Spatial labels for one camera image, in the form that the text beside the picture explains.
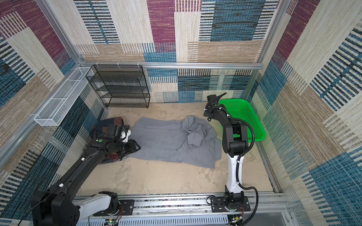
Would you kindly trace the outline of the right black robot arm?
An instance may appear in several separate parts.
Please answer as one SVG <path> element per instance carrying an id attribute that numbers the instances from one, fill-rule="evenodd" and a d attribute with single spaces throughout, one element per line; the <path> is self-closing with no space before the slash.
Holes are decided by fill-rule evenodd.
<path id="1" fill-rule="evenodd" d="M 225 96 L 209 95 L 204 109 L 204 116 L 209 121 L 218 121 L 223 128 L 222 148 L 228 154 L 228 179 L 224 193 L 224 204 L 227 211 L 236 211 L 244 202 L 244 190 L 242 185 L 242 164 L 244 155 L 251 150 L 255 143 L 254 131 L 249 143 L 248 129 L 250 124 L 242 119 L 234 118 L 219 101 Z"/>

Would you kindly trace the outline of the aluminium back rail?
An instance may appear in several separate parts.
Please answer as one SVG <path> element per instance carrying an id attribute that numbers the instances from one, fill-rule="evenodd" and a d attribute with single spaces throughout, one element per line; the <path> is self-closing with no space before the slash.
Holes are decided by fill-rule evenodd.
<path id="1" fill-rule="evenodd" d="M 142 66 L 146 69 L 222 69 L 222 70 L 261 70 L 262 64 L 260 63 L 177 63 L 177 62 L 81 62 L 81 66 L 92 65 L 116 65 L 116 66 Z"/>

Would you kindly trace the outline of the grey long sleeve shirt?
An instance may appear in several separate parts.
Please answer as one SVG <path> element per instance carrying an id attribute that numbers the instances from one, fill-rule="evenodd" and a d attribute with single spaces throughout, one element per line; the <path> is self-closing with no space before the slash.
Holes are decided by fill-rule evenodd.
<path id="1" fill-rule="evenodd" d="M 222 158 L 222 143 L 204 119 L 188 116 L 183 121 L 142 117 L 130 136 L 141 149 L 131 157 L 172 163 L 187 163 L 213 169 Z"/>

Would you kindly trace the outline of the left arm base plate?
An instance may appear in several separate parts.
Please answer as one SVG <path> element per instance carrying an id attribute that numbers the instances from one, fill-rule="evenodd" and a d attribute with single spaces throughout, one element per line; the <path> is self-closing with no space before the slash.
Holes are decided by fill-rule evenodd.
<path id="1" fill-rule="evenodd" d="M 119 203 L 119 209 L 115 216 L 123 217 L 133 214 L 135 200 L 119 200 Z"/>

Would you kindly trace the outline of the green plastic basket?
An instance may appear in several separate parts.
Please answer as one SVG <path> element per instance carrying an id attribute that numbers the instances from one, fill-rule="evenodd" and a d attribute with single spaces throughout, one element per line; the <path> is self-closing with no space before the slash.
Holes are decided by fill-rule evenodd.
<path id="1" fill-rule="evenodd" d="M 244 99 L 225 99 L 220 100 L 219 103 L 226 107 L 233 118 L 242 119 L 251 125 L 255 134 L 255 142 L 263 141 L 266 138 L 266 132 L 248 101 Z"/>

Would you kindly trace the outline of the folded plaid flannel shirt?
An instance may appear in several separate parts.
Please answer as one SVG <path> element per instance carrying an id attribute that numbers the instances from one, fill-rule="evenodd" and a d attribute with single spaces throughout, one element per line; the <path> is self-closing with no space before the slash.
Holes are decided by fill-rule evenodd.
<path id="1" fill-rule="evenodd" d="M 124 121 L 122 117 L 109 118 L 100 120 L 98 124 L 94 125 L 91 128 L 89 133 L 89 142 L 95 137 L 100 136 L 103 133 L 106 133 L 109 125 L 123 126 Z M 117 154 L 112 154 L 111 156 L 106 157 L 100 164 L 108 164 L 119 161 L 119 157 Z"/>

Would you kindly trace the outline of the aluminium rail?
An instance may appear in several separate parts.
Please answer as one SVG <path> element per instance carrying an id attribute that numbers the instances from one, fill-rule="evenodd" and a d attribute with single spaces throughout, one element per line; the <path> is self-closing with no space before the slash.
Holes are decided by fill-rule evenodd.
<path id="1" fill-rule="evenodd" d="M 260 63 L 177 63 L 177 62 L 81 62 L 81 66 L 92 65 L 116 65 L 116 66 L 142 66 L 146 69 L 222 69 L 222 70 L 261 70 L 262 64 Z"/>
<path id="2" fill-rule="evenodd" d="M 291 206 L 284 193 L 259 192 L 259 213 L 290 212 Z M 216 215 L 212 212 L 210 195 L 222 196 L 221 193 L 199 194 L 166 194 L 166 195 L 120 195 L 119 200 L 134 200 L 133 214 L 135 217 L 171 217 Z"/>

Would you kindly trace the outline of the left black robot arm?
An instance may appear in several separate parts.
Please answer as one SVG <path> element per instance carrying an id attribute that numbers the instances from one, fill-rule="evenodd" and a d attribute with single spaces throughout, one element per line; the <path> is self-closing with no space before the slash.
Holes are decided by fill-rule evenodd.
<path id="1" fill-rule="evenodd" d="M 96 213 L 117 215 L 121 204 L 116 193 L 99 192 L 95 196 L 75 201 L 74 198 L 96 166 L 116 154 L 119 159 L 141 149 L 130 139 L 128 125 L 109 125 L 107 131 L 95 137 L 74 165 L 45 192 L 34 192 L 31 213 L 35 226 L 75 226 L 80 220 Z"/>

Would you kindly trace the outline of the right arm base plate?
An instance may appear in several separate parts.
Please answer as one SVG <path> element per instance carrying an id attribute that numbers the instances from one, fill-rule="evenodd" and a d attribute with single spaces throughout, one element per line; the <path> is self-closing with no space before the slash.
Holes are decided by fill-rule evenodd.
<path id="1" fill-rule="evenodd" d="M 212 212 L 249 212 L 251 211 L 250 202 L 247 196 L 244 196 L 242 202 L 237 202 L 233 208 L 227 208 L 223 197 L 211 196 L 207 199 L 211 205 Z"/>

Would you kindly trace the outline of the aluminium front rail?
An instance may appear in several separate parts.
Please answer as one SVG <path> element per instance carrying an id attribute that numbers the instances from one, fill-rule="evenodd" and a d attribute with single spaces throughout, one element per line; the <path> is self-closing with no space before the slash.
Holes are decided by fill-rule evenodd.
<path id="1" fill-rule="evenodd" d="M 291 206 L 284 193 L 259 192 L 259 213 L 290 212 Z M 222 196 L 221 193 L 199 194 L 166 194 L 166 195 L 120 195 L 119 200 L 134 200 L 133 214 L 135 217 L 171 217 L 216 215 L 212 212 L 210 195 Z"/>

